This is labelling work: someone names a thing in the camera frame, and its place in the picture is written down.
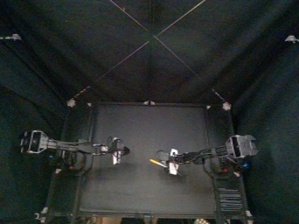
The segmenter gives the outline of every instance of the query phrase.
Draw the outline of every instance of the black wall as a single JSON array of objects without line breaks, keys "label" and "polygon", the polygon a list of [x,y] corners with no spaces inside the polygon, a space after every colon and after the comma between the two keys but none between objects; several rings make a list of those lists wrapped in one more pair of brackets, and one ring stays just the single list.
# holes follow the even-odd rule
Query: black wall
[{"label": "black wall", "polygon": [[235,103],[238,133],[259,140],[247,196],[262,223],[299,223],[298,71],[299,45],[291,43]]},{"label": "black wall", "polygon": [[0,42],[0,223],[33,223],[44,206],[49,159],[23,155],[17,145],[25,130],[60,138],[67,109],[55,91],[24,45]]}]

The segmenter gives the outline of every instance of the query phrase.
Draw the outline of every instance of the table surface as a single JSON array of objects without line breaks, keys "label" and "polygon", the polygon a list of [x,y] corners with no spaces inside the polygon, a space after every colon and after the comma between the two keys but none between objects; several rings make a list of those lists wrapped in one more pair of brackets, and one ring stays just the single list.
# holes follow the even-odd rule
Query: table surface
[{"label": "table surface", "polygon": [[[95,157],[84,179],[79,210],[214,215],[211,177],[202,165],[180,165],[182,176],[174,176],[150,163],[159,150],[176,149],[183,153],[207,148],[215,139],[224,143],[223,127],[219,133],[215,125],[208,129],[206,108],[99,105],[94,118],[92,141],[106,143],[110,136],[119,137],[131,153],[118,165],[112,165],[111,155]],[[230,126],[223,119],[220,123]]]}]

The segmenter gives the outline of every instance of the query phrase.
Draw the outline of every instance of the black fabric backdrop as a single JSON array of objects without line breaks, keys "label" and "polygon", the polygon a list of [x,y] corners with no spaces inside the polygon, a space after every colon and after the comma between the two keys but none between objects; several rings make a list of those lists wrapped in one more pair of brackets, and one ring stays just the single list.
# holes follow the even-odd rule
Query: black fabric backdrop
[{"label": "black fabric backdrop", "polygon": [[78,101],[222,103],[214,88],[238,133],[259,139],[259,223],[299,222],[299,44],[284,42],[299,36],[298,2],[207,0],[159,35],[200,2],[1,1],[0,37],[23,41],[0,42],[0,220],[32,217],[49,184],[48,158],[20,155],[17,136],[60,138],[67,100],[91,86]]}]

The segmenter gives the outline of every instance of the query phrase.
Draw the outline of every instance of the support cable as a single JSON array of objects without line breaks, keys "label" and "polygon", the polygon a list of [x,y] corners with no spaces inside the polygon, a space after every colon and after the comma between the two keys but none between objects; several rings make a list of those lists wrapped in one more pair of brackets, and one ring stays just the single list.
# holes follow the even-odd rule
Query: support cable
[{"label": "support cable", "polygon": [[[186,16],[199,7],[203,5],[203,3],[207,0],[200,1],[156,35],[152,34],[152,21],[150,21],[150,25],[151,28],[150,30],[142,25],[140,22],[138,22],[138,20],[127,13],[127,11],[115,3],[114,0],[108,0],[124,13],[126,15],[135,21],[135,23],[147,31],[150,32],[151,36],[154,39],[158,40],[158,42],[163,45],[163,47],[170,51],[170,53],[172,54],[172,56],[184,64],[184,66],[188,68],[188,70],[191,71],[191,73],[198,77],[198,79],[200,81],[203,81],[203,78],[200,77],[200,75],[192,70],[192,68],[187,65],[187,63],[183,61],[183,59],[178,56],[178,54],[172,51],[172,49],[167,46],[167,44],[158,38],[179,21],[183,20],[183,18],[186,18]],[[95,83],[99,82],[99,80],[106,77],[112,70],[115,70],[115,68],[122,65],[143,48],[144,46],[150,43],[151,41],[148,40],[142,46],[138,47],[138,49],[104,73],[102,74],[96,80]],[[86,93],[87,89],[91,87],[86,87],[83,90],[79,91],[79,93],[74,96],[72,99],[78,98],[83,93]],[[227,102],[226,99],[220,96],[219,92],[215,90],[214,87],[210,88],[212,93],[220,98],[220,100],[223,102]]]}]

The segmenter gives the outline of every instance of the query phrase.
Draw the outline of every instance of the diagonal wire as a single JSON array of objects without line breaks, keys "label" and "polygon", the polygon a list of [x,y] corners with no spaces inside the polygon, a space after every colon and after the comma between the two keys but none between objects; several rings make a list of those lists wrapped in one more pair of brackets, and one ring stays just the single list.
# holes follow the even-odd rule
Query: diagonal wire
[{"label": "diagonal wire", "polygon": [[[126,12],[126,10],[112,1],[108,0],[124,13],[126,15],[135,21],[135,23],[143,27],[143,29],[148,31],[148,29],[138,22],[138,20]],[[166,43],[158,38],[159,35],[162,35],[207,0],[200,1],[156,35],[154,35],[154,38],[159,41],[159,43],[163,45],[163,47],[171,52],[171,54],[174,55],[174,57],[184,64],[184,66],[190,69],[190,71],[195,74],[195,76],[199,78],[199,80],[203,81],[203,78],[199,76],[198,73],[195,73],[195,71],[192,70],[192,68],[187,65],[187,63],[183,61],[183,59],[175,54],[175,52],[172,51],[172,49],[166,45]],[[99,80],[107,76],[111,71],[120,65],[123,64],[123,62],[131,58],[131,56],[134,56],[134,54],[150,43],[150,41],[147,41],[103,75],[100,75],[100,77],[98,77],[98,79],[95,80],[95,83],[99,82]],[[78,94],[76,97],[79,95],[82,95],[90,87],[87,87],[86,89],[83,89]],[[219,92],[211,88],[211,91],[214,92],[214,94],[222,99],[223,102],[226,102],[224,98],[220,96]]]},{"label": "diagonal wire", "polygon": [[[178,54],[172,51],[172,49],[167,46],[167,44],[156,37],[154,36],[154,38],[159,41],[159,43],[163,45],[163,47],[168,50],[168,52],[172,54],[172,56],[184,64],[184,66],[190,69],[190,71],[195,74],[195,76],[198,77],[198,79],[200,81],[203,81],[203,78],[200,77],[200,75],[192,70],[192,68],[187,65],[187,63],[183,61],[183,59],[178,56]],[[224,98],[220,96],[219,92],[215,90],[214,87],[211,87],[211,91],[212,93],[222,99],[223,102],[226,102]]]},{"label": "diagonal wire", "polygon": [[127,11],[112,1],[108,0],[127,15],[128,17],[143,27],[143,29],[148,32],[147,28],[138,22],[138,20],[127,13]]},{"label": "diagonal wire", "polygon": [[106,73],[103,73],[95,80],[95,83],[99,82],[99,80],[107,76],[112,70],[115,70],[116,67],[119,67],[143,48],[144,46],[150,43],[150,41],[144,42],[136,49],[134,52],[131,52],[124,59],[122,59],[110,69]]},{"label": "diagonal wire", "polygon": [[162,35],[204,2],[200,1],[155,36]]}]

